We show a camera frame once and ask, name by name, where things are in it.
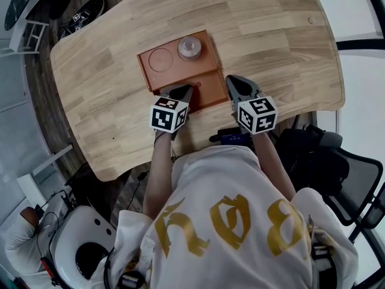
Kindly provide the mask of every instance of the black stand base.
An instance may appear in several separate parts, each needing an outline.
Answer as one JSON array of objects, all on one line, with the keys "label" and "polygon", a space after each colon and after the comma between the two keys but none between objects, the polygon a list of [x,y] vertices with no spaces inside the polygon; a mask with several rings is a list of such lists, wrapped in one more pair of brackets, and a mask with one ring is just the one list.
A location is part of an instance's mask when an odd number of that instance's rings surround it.
[{"label": "black stand base", "polygon": [[51,0],[49,18],[58,19],[64,13],[70,2],[71,0]]}]

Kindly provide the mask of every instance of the seated person in white clothing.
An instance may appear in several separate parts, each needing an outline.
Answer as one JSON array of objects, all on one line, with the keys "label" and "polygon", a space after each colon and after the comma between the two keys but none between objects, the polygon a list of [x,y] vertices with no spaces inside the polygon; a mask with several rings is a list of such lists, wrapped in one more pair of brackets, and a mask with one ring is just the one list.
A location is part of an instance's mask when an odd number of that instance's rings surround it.
[{"label": "seated person in white clothing", "polygon": [[[351,288],[358,257],[322,197],[297,194],[266,134],[256,155],[214,146],[171,162],[171,134],[158,136],[143,214],[121,211],[108,286],[127,264],[151,288],[318,288],[314,242],[333,258],[335,288]],[[88,288],[105,288],[103,259]]]},{"label": "seated person in white clothing", "polygon": [[49,241],[57,229],[57,221],[61,223],[67,210],[67,205],[58,194],[49,201],[42,218],[44,222],[39,224],[35,209],[28,207],[17,216],[11,228],[5,243],[5,254],[30,289],[54,288],[40,258],[49,255]]}]

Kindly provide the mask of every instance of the gold lettering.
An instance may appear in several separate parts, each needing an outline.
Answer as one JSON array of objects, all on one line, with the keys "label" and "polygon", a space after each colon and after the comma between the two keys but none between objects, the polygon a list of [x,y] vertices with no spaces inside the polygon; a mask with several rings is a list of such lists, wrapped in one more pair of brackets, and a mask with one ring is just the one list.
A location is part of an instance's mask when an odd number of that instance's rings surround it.
[{"label": "gold lettering", "polygon": [[[279,208],[281,202],[290,210],[289,214],[282,213]],[[280,255],[285,250],[297,244],[302,238],[306,238],[308,248],[311,247],[309,241],[310,237],[309,234],[307,234],[307,231],[304,229],[303,220],[296,209],[288,201],[284,199],[275,201],[268,208],[267,215],[271,223],[273,223],[273,226],[269,229],[267,234],[267,244],[274,256]],[[294,223],[290,243],[285,242],[280,233],[281,225],[288,217],[293,217]]]},{"label": "gold lettering", "polygon": [[[186,214],[173,213],[173,211],[175,211],[184,200],[185,198],[174,205],[166,207],[164,212],[155,222],[155,230],[158,234],[166,258],[168,257],[168,252],[170,251],[171,246],[170,237],[167,233],[167,228],[170,225],[177,225],[183,229],[188,250],[199,257],[203,256],[205,249],[207,249],[210,244],[210,240],[204,241],[201,238],[198,238],[194,225]],[[170,218],[167,224],[165,224],[164,219],[169,215]]]},{"label": "gold lettering", "polygon": [[[221,204],[232,206],[226,212],[229,227],[226,226],[222,219],[219,210],[219,206]],[[237,222],[237,210],[239,211],[243,222],[243,233],[240,237],[233,232]],[[234,200],[231,200],[229,197],[225,196],[222,200],[220,200],[210,209],[210,217],[217,234],[233,248],[238,249],[245,240],[246,235],[249,232],[251,226],[250,210],[248,208],[247,199],[242,195],[237,195]]]}]

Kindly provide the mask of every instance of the round black table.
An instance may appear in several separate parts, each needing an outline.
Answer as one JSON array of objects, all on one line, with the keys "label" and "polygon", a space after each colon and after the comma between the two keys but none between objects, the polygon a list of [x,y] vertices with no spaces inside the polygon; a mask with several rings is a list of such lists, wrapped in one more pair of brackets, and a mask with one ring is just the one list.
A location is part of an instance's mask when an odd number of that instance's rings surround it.
[{"label": "round black table", "polygon": [[[49,18],[59,18],[66,8],[68,7],[71,0],[43,0],[51,5],[49,11]],[[6,31],[11,30],[17,20],[23,13],[29,0],[11,0],[10,6],[8,7],[7,14],[5,15],[4,28]]]}]

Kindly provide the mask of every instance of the white t-shirt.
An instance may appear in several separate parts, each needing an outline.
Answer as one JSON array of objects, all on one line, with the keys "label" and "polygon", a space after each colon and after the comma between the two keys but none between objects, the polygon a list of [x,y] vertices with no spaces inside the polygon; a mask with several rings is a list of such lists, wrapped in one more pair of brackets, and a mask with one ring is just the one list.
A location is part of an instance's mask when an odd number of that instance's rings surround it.
[{"label": "white t-shirt", "polygon": [[48,244],[51,240],[52,234],[57,229],[57,218],[52,213],[54,212],[59,218],[59,224],[63,220],[68,208],[60,195],[57,194],[49,202],[47,210],[37,229],[28,223],[20,214],[16,217],[15,223],[10,229],[10,234],[5,243],[5,254],[12,264],[14,269],[20,273],[22,279],[25,281],[30,289],[51,289],[55,288],[51,284],[51,278],[44,269],[40,261],[39,249],[43,256],[48,256]]},{"label": "white t-shirt", "polygon": [[[140,246],[138,269],[143,261],[148,266],[152,241],[151,288],[312,288],[310,215],[334,247],[338,288],[352,287],[357,251],[322,197],[304,189],[289,203],[248,148],[216,146],[182,157],[173,167],[172,183],[175,191],[154,222],[120,212],[111,285]],[[88,288],[104,288],[104,263]]]}]

